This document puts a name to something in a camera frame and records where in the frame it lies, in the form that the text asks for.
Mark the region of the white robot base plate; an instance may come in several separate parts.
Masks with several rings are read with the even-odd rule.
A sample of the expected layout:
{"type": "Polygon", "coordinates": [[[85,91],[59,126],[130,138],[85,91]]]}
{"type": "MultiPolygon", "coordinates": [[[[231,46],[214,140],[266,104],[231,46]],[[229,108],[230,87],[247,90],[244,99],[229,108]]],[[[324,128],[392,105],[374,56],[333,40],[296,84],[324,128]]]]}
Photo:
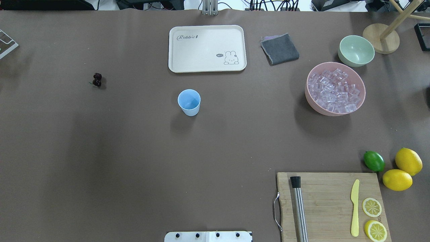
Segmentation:
{"type": "Polygon", "coordinates": [[[168,232],[165,242],[252,242],[249,231],[192,231],[168,232]]]}

